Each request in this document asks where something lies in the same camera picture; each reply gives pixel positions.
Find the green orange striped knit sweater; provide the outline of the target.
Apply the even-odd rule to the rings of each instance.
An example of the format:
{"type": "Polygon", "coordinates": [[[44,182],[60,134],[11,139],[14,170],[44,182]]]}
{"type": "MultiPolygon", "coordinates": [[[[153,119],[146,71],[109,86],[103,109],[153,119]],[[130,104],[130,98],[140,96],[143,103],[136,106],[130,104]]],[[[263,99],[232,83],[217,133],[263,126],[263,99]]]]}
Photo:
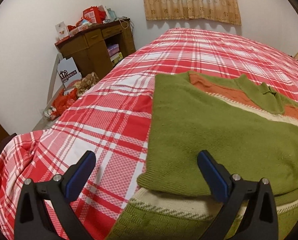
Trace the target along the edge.
{"type": "Polygon", "coordinates": [[[229,194],[207,185],[203,150],[242,180],[269,180],[284,239],[298,220],[298,103],[245,75],[197,72],[156,76],[146,169],[108,239],[201,237],[229,194]]]}

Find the red plastic bag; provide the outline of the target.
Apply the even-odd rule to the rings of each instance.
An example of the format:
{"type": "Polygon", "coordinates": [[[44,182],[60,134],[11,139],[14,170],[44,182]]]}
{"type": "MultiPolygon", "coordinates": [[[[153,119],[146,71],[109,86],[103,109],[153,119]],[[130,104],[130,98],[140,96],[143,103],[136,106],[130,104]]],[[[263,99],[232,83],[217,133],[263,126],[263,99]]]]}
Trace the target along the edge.
{"type": "Polygon", "coordinates": [[[69,93],[65,94],[65,90],[62,89],[59,92],[59,95],[56,97],[56,99],[52,103],[52,107],[54,108],[52,115],[54,116],[60,116],[64,113],[65,110],[70,108],[75,101],[78,99],[77,96],[77,89],[72,89],[69,93]]]}

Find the red plaid bed sheet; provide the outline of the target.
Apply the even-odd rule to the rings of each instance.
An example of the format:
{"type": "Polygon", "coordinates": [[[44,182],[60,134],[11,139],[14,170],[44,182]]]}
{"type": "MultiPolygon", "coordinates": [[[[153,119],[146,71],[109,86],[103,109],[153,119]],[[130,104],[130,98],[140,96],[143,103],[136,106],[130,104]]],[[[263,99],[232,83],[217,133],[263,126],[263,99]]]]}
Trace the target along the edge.
{"type": "Polygon", "coordinates": [[[246,75],[298,102],[298,62],[291,56],[238,35],[170,29],[122,60],[50,129],[8,143],[0,155],[3,235],[14,237],[25,178],[48,180],[91,150],[97,164],[72,208],[93,238],[105,239],[144,170],[155,75],[190,70],[225,78],[246,75]]]}

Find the brown patterned cloth bundle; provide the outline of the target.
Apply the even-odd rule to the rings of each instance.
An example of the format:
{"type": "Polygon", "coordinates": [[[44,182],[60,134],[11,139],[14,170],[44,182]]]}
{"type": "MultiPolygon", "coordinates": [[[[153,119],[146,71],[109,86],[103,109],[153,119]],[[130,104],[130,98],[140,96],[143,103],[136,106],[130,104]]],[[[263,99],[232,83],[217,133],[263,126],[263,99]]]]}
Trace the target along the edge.
{"type": "Polygon", "coordinates": [[[86,77],[78,81],[74,86],[77,89],[77,96],[82,96],[86,91],[99,82],[99,77],[95,72],[88,74],[86,77]]]}

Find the white paper shopping bag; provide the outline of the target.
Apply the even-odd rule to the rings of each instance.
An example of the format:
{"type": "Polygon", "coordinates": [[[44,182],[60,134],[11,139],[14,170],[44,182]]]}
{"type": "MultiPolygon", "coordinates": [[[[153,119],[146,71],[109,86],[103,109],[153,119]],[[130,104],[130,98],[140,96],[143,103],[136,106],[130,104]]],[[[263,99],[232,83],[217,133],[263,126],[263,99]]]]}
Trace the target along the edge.
{"type": "Polygon", "coordinates": [[[82,79],[74,59],[62,59],[57,67],[57,72],[65,88],[71,87],[76,81],[82,79]]]}

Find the dark wooden desk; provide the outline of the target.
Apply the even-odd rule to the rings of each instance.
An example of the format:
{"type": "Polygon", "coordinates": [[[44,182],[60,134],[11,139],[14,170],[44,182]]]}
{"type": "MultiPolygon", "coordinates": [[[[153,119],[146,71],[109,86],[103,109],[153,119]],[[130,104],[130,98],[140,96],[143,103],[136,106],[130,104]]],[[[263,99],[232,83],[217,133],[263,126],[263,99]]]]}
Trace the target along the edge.
{"type": "Polygon", "coordinates": [[[95,72],[102,79],[114,68],[108,52],[109,46],[114,44],[118,44],[123,57],[136,51],[130,18],[93,24],[73,37],[57,42],[55,46],[63,58],[73,58],[82,77],[95,72]]]}

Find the white greeting card box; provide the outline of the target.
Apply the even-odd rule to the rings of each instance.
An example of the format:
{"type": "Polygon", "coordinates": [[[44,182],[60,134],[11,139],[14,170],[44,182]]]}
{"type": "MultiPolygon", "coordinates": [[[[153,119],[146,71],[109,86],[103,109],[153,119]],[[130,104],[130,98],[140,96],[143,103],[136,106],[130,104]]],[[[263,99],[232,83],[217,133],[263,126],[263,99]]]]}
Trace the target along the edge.
{"type": "Polygon", "coordinates": [[[58,41],[69,36],[69,30],[67,28],[67,25],[65,25],[64,21],[56,24],[55,28],[57,31],[57,40],[58,41]]]}

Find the red gift box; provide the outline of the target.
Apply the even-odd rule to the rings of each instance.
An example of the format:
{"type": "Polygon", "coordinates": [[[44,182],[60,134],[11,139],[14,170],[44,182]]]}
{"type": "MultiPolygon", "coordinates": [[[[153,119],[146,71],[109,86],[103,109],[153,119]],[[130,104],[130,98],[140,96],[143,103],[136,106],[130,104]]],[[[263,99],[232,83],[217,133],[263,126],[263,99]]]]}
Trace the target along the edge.
{"type": "Polygon", "coordinates": [[[89,7],[83,11],[83,18],[92,24],[102,24],[106,19],[106,13],[98,7],[89,7]]]}

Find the beige floral window curtain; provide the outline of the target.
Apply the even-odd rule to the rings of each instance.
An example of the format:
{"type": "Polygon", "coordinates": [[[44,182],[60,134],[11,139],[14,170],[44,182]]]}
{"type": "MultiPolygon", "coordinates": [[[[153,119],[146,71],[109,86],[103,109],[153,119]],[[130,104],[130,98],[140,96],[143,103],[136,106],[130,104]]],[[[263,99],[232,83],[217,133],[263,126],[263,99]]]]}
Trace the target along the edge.
{"type": "Polygon", "coordinates": [[[237,0],[143,0],[146,19],[206,19],[242,25],[237,0]]]}

